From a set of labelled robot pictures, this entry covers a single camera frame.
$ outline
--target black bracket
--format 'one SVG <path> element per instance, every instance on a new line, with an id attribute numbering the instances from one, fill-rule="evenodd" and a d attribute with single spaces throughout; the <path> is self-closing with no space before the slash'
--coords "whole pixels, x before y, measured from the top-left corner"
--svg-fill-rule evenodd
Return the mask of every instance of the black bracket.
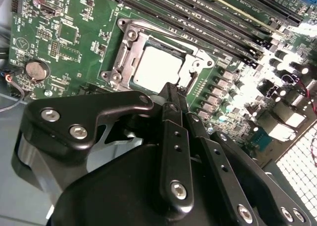
<path id="1" fill-rule="evenodd" d="M 156 206 L 149 212 L 151 220 L 163 218 L 164 222 L 179 221 L 180 225 L 186 225 L 182 224 L 186 219 L 194 222 L 196 217 L 207 213 L 209 217 L 202 217 L 199 224 L 210 225 L 211 218 L 215 218 L 217 225 L 311 225 L 305 212 L 226 134 L 216 132 L 209 137 L 198 116 L 188 112 L 185 96 L 179 88 L 167 83 L 159 97 L 164 100 L 161 105 L 153 103 L 141 92 L 130 91 L 37 100 L 26 107 L 12 165 L 20 177 L 49 192 L 54 204 L 58 201 L 60 203 L 57 206 L 65 207 L 57 210 L 55 218 L 59 218 L 60 223 L 55 225 L 65 225 L 62 222 L 67 221 L 63 217 L 73 220 L 67 226 L 78 225 L 76 217 L 83 218 L 83 214 L 91 217 L 95 214 L 94 210 L 90 211 L 87 207 L 84 209 L 88 212 L 81 212 L 80 216 L 69 216 L 63 212 L 67 210 L 74 214 L 81 206 L 70 201 L 70 195 L 74 195 L 74 192 L 75 195 L 86 194 L 82 189 L 92 184 L 112 184 L 112 181 L 107 181 L 108 178 L 115 178 L 116 184 L 129 182 L 135 188 L 129 189 L 129 194 L 124 197 L 118 195 L 120 199 L 115 197 L 117 192 L 112 192 L 114 196 L 110 197 L 105 196 L 107 192 L 90 192 L 88 189 L 88 195 L 80 198 L 102 205 L 105 202 L 101 196 L 105 196 L 124 206 L 127 202 L 130 204 L 131 200 L 136 207 L 131 211 L 141 214 L 149 212 L 147 202 L 134 202 L 135 195 L 140 194 L 138 189 L 144 188 L 143 183 L 137 183 L 138 178 L 131 181 L 124 174 L 128 169 L 123 170 L 124 166 L 121 166 L 121 162 L 128 162 L 129 157 L 136 152 L 146 156 L 140 159 L 140 164 L 146 162 L 147 167 L 151 168 L 147 169 L 148 172 L 152 172 L 154 165 L 148 161 L 148 157 L 158 159 L 154 173 L 158 175 L 157 181 L 150 183 L 150 188 L 154 187 L 157 194 L 156 197 L 152 194 L 149 197 L 158 198 L 155 200 Z M 120 160 L 87 173 L 87 156 L 98 140 L 100 125 L 110 127 L 107 133 L 111 138 L 108 138 L 114 140 L 118 136 L 116 131 L 121 127 L 128 126 L 135 135 L 141 136 L 142 132 L 146 132 L 143 136 L 145 144 L 134 153 L 127 153 Z M 154 157 L 156 148 L 159 153 Z M 111 174 L 108 168 L 121 170 L 118 171 L 122 172 L 121 177 Z M 142 179 L 140 182 L 147 182 L 145 176 L 138 177 Z M 216 204 L 213 210 L 206 207 L 206 199 Z M 107 220 L 113 217 L 104 213 L 97 216 L 102 219 L 107 217 Z M 126 218 L 130 220 L 130 215 L 120 217 L 121 222 L 125 222 Z M 143 217 L 133 225 L 148 225 L 145 222 L 151 220 L 147 216 Z"/>

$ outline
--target screw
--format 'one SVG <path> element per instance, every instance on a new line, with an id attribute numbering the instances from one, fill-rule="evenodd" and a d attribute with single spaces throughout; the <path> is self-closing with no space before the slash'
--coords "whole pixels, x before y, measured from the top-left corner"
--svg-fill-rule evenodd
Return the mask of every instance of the screw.
<path id="1" fill-rule="evenodd" d="M 140 100 L 144 102 L 145 104 L 149 103 L 148 98 L 146 98 L 145 96 L 140 96 Z"/>
<path id="2" fill-rule="evenodd" d="M 284 217 L 289 221 L 289 222 L 293 222 L 293 216 L 283 207 L 281 207 L 282 213 L 284 215 Z"/>
<path id="3" fill-rule="evenodd" d="M 51 97 L 51 96 L 53 95 L 53 91 L 51 91 L 51 90 L 45 90 L 44 95 L 45 95 L 46 97 Z"/>
<path id="4" fill-rule="evenodd" d="M 48 122 L 56 122 L 59 120 L 60 115 L 55 110 L 44 110 L 41 112 L 41 117 Z"/>
<path id="5" fill-rule="evenodd" d="M 76 139 L 84 139 L 87 137 L 87 130 L 82 126 L 73 126 L 70 128 L 69 133 Z"/>
<path id="6" fill-rule="evenodd" d="M 179 182 L 173 182 L 171 184 L 172 193 L 179 200 L 184 200 L 187 196 L 187 192 L 185 187 Z"/>
<path id="7" fill-rule="evenodd" d="M 119 79 L 121 79 L 121 75 L 120 74 L 114 74 L 112 75 L 113 80 L 118 81 Z"/>
<path id="8" fill-rule="evenodd" d="M 171 108 L 172 110 L 174 110 L 174 111 L 176 111 L 176 112 L 178 111 L 176 105 L 170 104 L 169 106 L 170 106 L 170 108 Z"/>
<path id="9" fill-rule="evenodd" d="M 243 205 L 239 205 L 238 206 L 238 211 L 239 211 L 239 215 L 243 218 L 243 220 L 246 223 L 252 224 L 252 222 L 253 222 L 252 215 L 251 215 L 250 211 L 246 207 L 244 207 Z"/>
<path id="10" fill-rule="evenodd" d="M 220 134 L 220 137 L 222 138 L 223 141 L 227 141 L 227 137 L 224 136 L 222 133 Z"/>
<path id="11" fill-rule="evenodd" d="M 138 34 L 134 30 L 129 30 L 128 37 L 134 41 L 138 38 Z"/>
<path id="12" fill-rule="evenodd" d="M 199 118 L 196 115 L 192 114 L 192 118 L 194 121 L 199 122 Z"/>
<path id="13" fill-rule="evenodd" d="M 304 223 L 305 222 L 305 219 L 304 219 L 304 217 L 302 216 L 302 214 L 301 213 L 299 213 L 298 212 L 298 210 L 296 210 L 296 209 L 293 209 L 293 212 L 294 212 L 294 214 L 296 215 L 296 217 L 302 222 L 302 223 Z"/>

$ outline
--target ram slot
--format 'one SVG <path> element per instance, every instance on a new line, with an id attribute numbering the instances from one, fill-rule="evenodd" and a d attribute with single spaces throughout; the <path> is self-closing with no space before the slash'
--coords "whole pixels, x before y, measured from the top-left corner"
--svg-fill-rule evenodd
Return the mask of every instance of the ram slot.
<path id="1" fill-rule="evenodd" d="M 123 4 L 130 7 L 131 9 L 134 9 L 136 11 L 142 12 L 144 14 L 147 14 L 155 19 L 158 19 L 162 21 L 163 23 L 169 25 L 171 28 L 176 29 L 178 31 L 182 31 L 184 33 L 189 34 L 189 36 L 193 36 L 198 40 L 201 40 L 203 42 L 207 42 L 208 44 L 216 47 L 219 50 L 222 50 L 224 53 L 227 53 L 228 55 L 235 57 L 239 60 L 245 61 L 245 60 L 250 60 L 248 57 L 242 55 L 240 52 L 231 49 L 227 47 L 226 45 L 223 45 L 219 42 L 216 42 L 213 39 L 210 39 L 208 36 L 203 35 L 199 33 L 198 31 L 189 29 L 187 26 L 182 25 L 181 23 L 175 21 L 171 17 L 159 14 L 156 10 L 152 10 L 151 8 L 144 6 L 140 3 L 136 3 L 135 0 L 123 0 Z"/>
<path id="2" fill-rule="evenodd" d="M 247 29 L 256 30 L 258 32 L 264 33 L 264 30 L 261 30 L 259 27 L 250 24 L 249 22 L 241 19 L 240 17 L 235 16 L 234 14 L 230 13 L 226 9 L 223 9 L 221 6 L 215 4 L 214 2 L 206 3 L 205 0 L 196 0 L 196 2 L 193 2 L 192 0 L 177 1 L 179 3 L 182 2 L 183 4 L 191 7 L 192 10 L 196 10 L 197 13 L 201 13 L 201 15 L 203 14 L 208 19 L 213 19 L 221 23 L 227 29 L 233 29 L 234 31 L 239 32 L 241 35 L 244 36 L 245 40 L 249 40 L 250 42 L 254 42 L 254 40 L 260 37 L 251 32 L 248 32 Z M 227 21 L 223 17 L 224 15 L 230 18 L 231 22 Z"/>
<path id="3" fill-rule="evenodd" d="M 286 24 L 290 24 L 293 26 L 299 26 L 303 18 L 289 10 L 281 6 L 280 4 L 276 3 L 273 0 L 245 0 L 250 2 L 251 4 L 255 5 L 256 7 L 262 9 L 264 12 L 271 14 L 271 16 L 276 17 L 280 21 Z"/>
<path id="4" fill-rule="evenodd" d="M 248 54 L 250 54 L 250 56 L 248 57 L 252 57 L 251 54 L 256 53 L 256 50 L 251 48 L 245 42 L 235 39 L 223 31 L 217 30 L 216 28 L 212 27 L 211 25 L 208 25 L 207 23 L 203 22 L 202 20 L 194 16 L 189 16 L 189 14 L 187 14 L 184 11 L 177 10 L 176 7 L 170 5 L 168 2 L 164 2 L 162 0 L 145 0 L 145 1 L 151 4 L 154 4 L 157 7 L 160 7 L 161 9 L 168 10 L 168 12 L 172 16 L 177 17 L 178 19 L 187 20 L 188 22 L 191 23 L 191 26 L 194 25 L 195 28 L 202 30 L 206 34 L 211 34 L 211 36 L 215 37 L 217 41 L 228 43 L 231 47 L 235 47 L 235 49 L 239 50 L 244 55 L 248 56 Z"/>

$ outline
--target green circuit board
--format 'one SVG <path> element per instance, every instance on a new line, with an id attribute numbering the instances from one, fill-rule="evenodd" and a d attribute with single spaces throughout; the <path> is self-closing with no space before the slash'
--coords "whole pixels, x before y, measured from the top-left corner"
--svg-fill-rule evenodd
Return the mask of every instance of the green circuit board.
<path id="1" fill-rule="evenodd" d="M 204 121 L 242 143 L 251 137 L 244 118 L 245 105 L 258 105 L 262 110 L 272 105 L 271 100 L 258 98 L 257 85 L 263 79 L 274 79 L 270 58 L 263 58 L 273 54 L 268 48 L 263 51 L 256 40 L 271 40 L 276 35 L 276 47 L 295 54 L 301 62 L 309 60 L 315 48 L 314 38 L 301 34 L 296 23 L 314 24 L 317 6 L 303 0 L 271 0 L 282 7 L 276 18 L 272 15 L 276 13 L 272 7 L 253 1 L 13 0 L 9 63 L 20 69 L 14 79 L 29 93 L 27 99 L 30 101 L 47 98 L 48 90 L 52 93 L 49 97 L 79 95 L 92 86 L 99 91 L 116 91 L 101 73 L 113 69 L 122 43 L 124 32 L 117 22 L 122 18 L 144 20 L 186 43 L 197 45 L 214 61 L 212 67 L 203 67 L 189 88 L 190 111 L 197 113 L 201 109 L 206 93 L 210 93 L 211 85 L 217 85 L 222 70 L 233 74 L 232 85 L 221 86 L 223 93 L 218 96 L 219 103 Z M 281 13 L 285 14 L 285 9 L 292 12 L 294 19 L 283 19 Z M 258 51 L 253 54 L 250 49 L 259 49 L 261 54 Z M 259 59 L 263 62 L 261 68 L 250 67 L 250 63 L 259 66 Z M 50 75 L 45 80 L 34 82 L 26 74 L 25 65 L 32 60 L 49 66 Z M 237 80 L 252 88 L 241 93 L 233 85 Z M 148 95 L 155 94 L 135 83 L 131 83 L 131 87 Z M 230 93 L 233 91 L 244 98 L 241 103 L 235 103 L 235 112 L 227 113 L 221 103 L 232 102 Z M 216 115 L 219 111 L 227 116 L 225 122 L 219 121 Z"/>

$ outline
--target integrated circuit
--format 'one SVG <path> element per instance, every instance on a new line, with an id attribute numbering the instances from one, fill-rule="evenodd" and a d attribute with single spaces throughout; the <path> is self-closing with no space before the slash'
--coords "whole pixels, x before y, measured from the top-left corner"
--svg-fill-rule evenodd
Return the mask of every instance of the integrated circuit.
<path id="1" fill-rule="evenodd" d="M 58 37 L 64 41 L 75 44 L 78 35 L 78 29 L 65 23 L 61 23 L 59 27 Z"/>
<path id="2" fill-rule="evenodd" d="M 295 32 L 302 22 L 316 24 L 316 5 L 288 1 L 12 0 L 9 60 L 22 68 L 30 57 L 49 64 L 54 78 L 36 86 L 25 74 L 14 77 L 31 93 L 26 101 L 44 97 L 43 88 L 53 96 L 130 90 L 150 96 L 171 82 L 206 127 L 247 141 L 254 134 L 247 107 L 259 106 L 259 117 L 291 89 L 282 88 L 276 69 L 301 75 L 279 54 L 306 67 L 317 44 Z M 262 136 L 250 145 L 262 146 Z"/>

